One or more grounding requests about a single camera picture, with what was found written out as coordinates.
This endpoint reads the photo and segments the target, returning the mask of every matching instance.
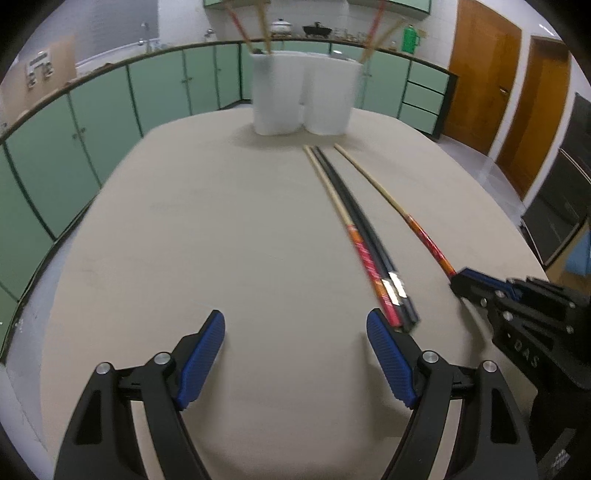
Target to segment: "metal screw cap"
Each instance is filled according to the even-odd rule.
[[[439,360],[439,355],[431,350],[427,350],[423,353],[423,360],[425,360],[428,364],[435,364]]]
[[[160,352],[154,357],[154,363],[158,365],[166,365],[170,362],[170,353]]]
[[[494,363],[490,360],[487,360],[486,362],[484,362],[482,364],[482,368],[484,368],[484,370],[486,370],[489,373],[493,373],[493,372],[496,372],[497,366],[496,366],[496,363]]]
[[[109,370],[111,370],[111,365],[109,365],[107,362],[102,362],[96,367],[96,373],[99,375],[104,375]]]

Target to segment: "countertop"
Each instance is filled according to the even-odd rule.
[[[501,208],[416,130],[354,110],[337,140],[457,270],[545,278]],[[212,478],[380,478],[410,411],[367,341],[365,319],[379,304],[304,143],[324,148],[390,252],[422,318],[419,346],[458,365],[494,360],[527,410],[535,388],[334,141],[261,137],[243,108],[163,125],[136,145],[82,222],[47,325],[41,408],[52,455],[98,363],[142,365],[219,309],[226,339],[183,413]],[[150,478],[162,478],[134,412]],[[449,422],[432,478],[443,477],[455,429]]]

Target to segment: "white wall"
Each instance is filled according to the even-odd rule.
[[[208,28],[216,33],[223,29],[225,15],[225,11],[205,10],[203,0],[158,0],[160,41],[168,45],[202,42]],[[217,35],[217,40],[225,39]]]
[[[376,9],[349,5],[346,0],[271,0],[267,6],[269,21],[283,18],[294,26],[294,33],[303,35],[302,26],[321,22],[332,29],[347,29],[351,34],[367,32]],[[251,37],[260,37],[254,7],[237,8],[236,13]],[[449,65],[456,31],[457,0],[433,0],[431,15],[423,21],[409,18],[417,28],[426,30],[428,37],[416,55],[443,67]],[[400,15],[386,12],[380,31],[394,24]],[[216,31],[218,40],[238,40],[240,35],[225,11],[203,9],[202,0],[159,0],[158,24],[160,40],[167,44],[203,41],[208,28]],[[402,30],[392,40],[398,41]]]

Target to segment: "blue cloth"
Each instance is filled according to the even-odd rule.
[[[571,252],[566,271],[585,277],[591,275],[591,232],[588,232]]]

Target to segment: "green cabinet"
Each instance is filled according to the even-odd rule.
[[[379,0],[348,0],[350,4],[378,8]],[[431,13],[431,0],[386,0],[386,10],[424,20]]]
[[[377,51],[369,64],[363,109],[398,117],[410,60]]]
[[[402,101],[438,115],[443,103],[443,95],[409,82]]]
[[[129,65],[142,132],[189,116],[183,54],[172,51]]]
[[[219,107],[224,108],[240,100],[238,69],[239,44],[216,45],[216,78]]]
[[[330,51],[339,51],[350,59],[359,60],[363,55],[364,48],[354,47],[352,45],[338,45],[332,44]],[[359,90],[355,99],[355,108],[363,107],[363,98],[365,97],[365,89],[367,87],[367,80],[369,77],[369,63],[363,65],[362,77],[359,80]]]
[[[253,42],[253,48],[260,48],[261,50],[265,49],[264,42]],[[252,59],[251,54],[248,51],[248,48],[244,43],[240,45],[241,51],[241,59],[242,59],[242,99],[243,100],[252,100]],[[273,41],[271,42],[271,49],[272,50],[280,50],[281,49],[281,42]]]
[[[54,236],[60,235],[99,190],[67,96],[37,112],[6,144],[33,204]]]
[[[414,61],[410,67],[408,81],[439,93],[445,93],[449,82],[449,74]]]
[[[390,4],[396,4],[399,8],[409,7],[421,12],[431,11],[431,0],[387,0]]]
[[[217,110],[214,47],[191,48],[183,53],[191,114]]]
[[[125,69],[80,85],[70,97],[86,151],[104,183],[141,138]]]
[[[402,105],[398,119],[426,134],[432,134],[437,123],[437,115],[406,104]]]
[[[283,50],[304,51],[306,53],[328,53],[330,51],[330,43],[324,41],[288,40],[283,42]]]
[[[0,283],[20,297],[52,245],[53,240],[18,187],[0,145]]]
[[[0,350],[4,350],[4,342],[10,328],[10,322],[17,310],[17,302],[0,287]]]

